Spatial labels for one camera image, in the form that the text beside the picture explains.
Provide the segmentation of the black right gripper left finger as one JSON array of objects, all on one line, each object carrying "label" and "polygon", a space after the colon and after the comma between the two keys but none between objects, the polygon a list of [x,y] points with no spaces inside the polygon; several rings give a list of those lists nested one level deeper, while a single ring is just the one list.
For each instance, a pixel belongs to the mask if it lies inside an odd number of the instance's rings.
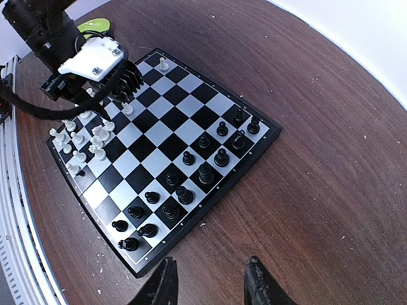
[{"label": "black right gripper left finger", "polygon": [[165,257],[128,304],[177,304],[177,261]]}]

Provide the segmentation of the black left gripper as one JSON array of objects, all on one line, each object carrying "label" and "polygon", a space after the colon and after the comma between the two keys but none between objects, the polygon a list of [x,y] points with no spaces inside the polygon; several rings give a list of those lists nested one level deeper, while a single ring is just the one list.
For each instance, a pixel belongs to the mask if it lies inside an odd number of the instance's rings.
[{"label": "black left gripper", "polygon": [[[53,74],[40,86],[40,90],[51,100],[57,101],[59,98],[62,98],[74,104],[82,104],[90,96],[83,89],[83,86],[89,83],[94,90],[99,92],[111,83],[111,78],[116,70],[117,68],[114,68],[99,82],[75,74]],[[120,102],[129,102],[141,86],[141,71],[133,62],[127,60],[125,71],[117,82],[110,86],[106,96]]]}]

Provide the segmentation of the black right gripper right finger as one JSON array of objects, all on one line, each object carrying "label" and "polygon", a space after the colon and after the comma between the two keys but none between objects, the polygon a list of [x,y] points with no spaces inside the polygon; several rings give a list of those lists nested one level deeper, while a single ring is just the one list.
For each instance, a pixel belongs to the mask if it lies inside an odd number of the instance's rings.
[{"label": "black right gripper right finger", "polygon": [[292,300],[257,256],[245,267],[244,304],[292,304]]}]

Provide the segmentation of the black white chessboard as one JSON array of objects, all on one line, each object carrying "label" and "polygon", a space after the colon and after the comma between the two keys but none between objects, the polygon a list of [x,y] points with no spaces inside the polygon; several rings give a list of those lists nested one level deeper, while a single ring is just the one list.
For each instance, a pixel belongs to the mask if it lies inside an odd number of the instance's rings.
[{"label": "black white chessboard", "polygon": [[[159,70],[159,59],[169,64]],[[126,103],[107,98],[104,110],[78,116],[57,129],[66,136],[47,146],[85,213],[137,278],[176,246],[250,170],[281,133],[281,127],[237,95],[161,49],[137,61],[144,84]],[[101,141],[92,128],[110,132]],[[88,148],[103,148],[99,161]],[[194,194],[181,204],[176,189]],[[164,204],[178,205],[171,221]],[[128,252],[118,242],[137,238]]]}]

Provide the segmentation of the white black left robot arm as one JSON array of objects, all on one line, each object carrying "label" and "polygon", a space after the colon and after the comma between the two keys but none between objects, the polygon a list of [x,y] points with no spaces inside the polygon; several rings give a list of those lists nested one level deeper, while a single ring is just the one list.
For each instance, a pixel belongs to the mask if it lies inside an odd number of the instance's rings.
[{"label": "white black left robot arm", "polygon": [[144,84],[140,70],[128,59],[127,49],[110,32],[78,29],[66,13],[72,4],[6,1],[2,14],[51,72],[41,91],[51,100],[63,98],[74,107],[54,111],[32,105],[5,82],[1,83],[1,103],[44,120],[73,119],[86,111],[109,119],[100,101],[111,97],[127,102]]}]

